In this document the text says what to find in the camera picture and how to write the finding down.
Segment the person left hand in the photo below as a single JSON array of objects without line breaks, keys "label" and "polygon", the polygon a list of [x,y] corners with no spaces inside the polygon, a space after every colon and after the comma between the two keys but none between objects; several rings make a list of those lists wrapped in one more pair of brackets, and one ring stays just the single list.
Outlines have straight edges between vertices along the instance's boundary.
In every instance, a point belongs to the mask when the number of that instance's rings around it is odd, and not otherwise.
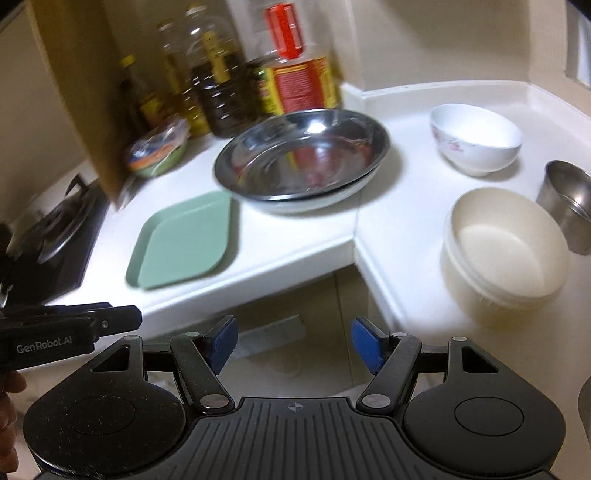
[{"label": "person left hand", "polygon": [[26,380],[19,372],[13,371],[1,375],[0,461],[2,474],[12,473],[19,466],[18,454],[15,450],[17,412],[10,395],[23,392],[26,386]]}]

